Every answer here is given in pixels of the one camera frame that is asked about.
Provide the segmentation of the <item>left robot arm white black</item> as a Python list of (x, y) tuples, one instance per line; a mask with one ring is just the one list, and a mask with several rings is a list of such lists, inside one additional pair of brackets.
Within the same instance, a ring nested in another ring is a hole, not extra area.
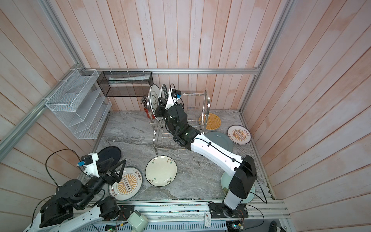
[(56, 193), (49, 197), (38, 214), (33, 215), (32, 223), (26, 232), (77, 232), (93, 223), (119, 218), (120, 207), (115, 197), (107, 196), (94, 203), (86, 213), (74, 217), (74, 210), (84, 210), (91, 200), (103, 189), (104, 185), (113, 185), (122, 180), (126, 160), (113, 165), (113, 159), (97, 165), (96, 154), (86, 155), (79, 166), (90, 176), (83, 184), (73, 179), (56, 188)]

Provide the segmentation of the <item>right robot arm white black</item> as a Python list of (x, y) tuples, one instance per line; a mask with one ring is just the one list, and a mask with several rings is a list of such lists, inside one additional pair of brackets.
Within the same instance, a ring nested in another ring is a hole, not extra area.
[(236, 210), (240, 202), (247, 198), (257, 179), (254, 159), (230, 153), (209, 140), (198, 129), (188, 124), (187, 114), (182, 105), (173, 105), (169, 108), (159, 106), (154, 115), (165, 121), (166, 130), (180, 147), (206, 157), (231, 177), (229, 191), (222, 206), (224, 210), (230, 212)]

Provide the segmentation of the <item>large orange sunburst plate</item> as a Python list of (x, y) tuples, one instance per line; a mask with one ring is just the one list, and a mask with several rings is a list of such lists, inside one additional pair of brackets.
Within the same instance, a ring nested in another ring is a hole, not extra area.
[(119, 183), (109, 186), (109, 194), (117, 201), (126, 201), (133, 198), (143, 184), (143, 175), (135, 167), (126, 167)]

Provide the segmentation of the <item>white plate green text rim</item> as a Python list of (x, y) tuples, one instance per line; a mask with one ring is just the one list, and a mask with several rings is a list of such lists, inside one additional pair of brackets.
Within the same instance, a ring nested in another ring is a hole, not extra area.
[(167, 88), (166, 84), (162, 84), (162, 86), (160, 88), (160, 96), (163, 99), (168, 100), (169, 94), (168, 94), (168, 88)]

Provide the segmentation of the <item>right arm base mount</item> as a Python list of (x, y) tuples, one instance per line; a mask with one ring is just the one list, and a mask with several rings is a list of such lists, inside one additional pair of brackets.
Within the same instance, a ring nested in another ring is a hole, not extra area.
[(224, 203), (208, 202), (211, 218), (247, 218), (248, 212), (243, 204), (235, 210), (228, 208)]

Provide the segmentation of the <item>white plate cloud line pattern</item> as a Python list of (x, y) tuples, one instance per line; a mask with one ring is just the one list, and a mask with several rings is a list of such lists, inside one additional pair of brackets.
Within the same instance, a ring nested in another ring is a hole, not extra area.
[(155, 111), (159, 105), (159, 101), (158, 101), (159, 97), (160, 97), (160, 88), (158, 87), (158, 85), (153, 84), (149, 89), (149, 93), (147, 97), (147, 105), (149, 107), (149, 111), (152, 113), (155, 119), (161, 121), (162, 120), (161, 117), (155, 116)]

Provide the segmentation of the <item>stainless steel dish rack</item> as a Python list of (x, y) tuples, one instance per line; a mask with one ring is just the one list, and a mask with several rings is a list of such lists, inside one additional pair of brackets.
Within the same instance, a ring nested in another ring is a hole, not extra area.
[(182, 93), (175, 87), (152, 85), (147, 96), (150, 125), (153, 128), (153, 147), (188, 149), (191, 140), (204, 134), (210, 112), (210, 97), (204, 93)]

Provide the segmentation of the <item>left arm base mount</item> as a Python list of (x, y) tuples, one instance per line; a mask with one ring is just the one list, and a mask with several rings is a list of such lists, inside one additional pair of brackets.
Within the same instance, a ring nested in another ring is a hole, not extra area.
[(106, 197), (97, 204), (100, 209), (99, 217), (104, 220), (127, 220), (134, 212), (134, 205), (119, 206), (115, 197)]

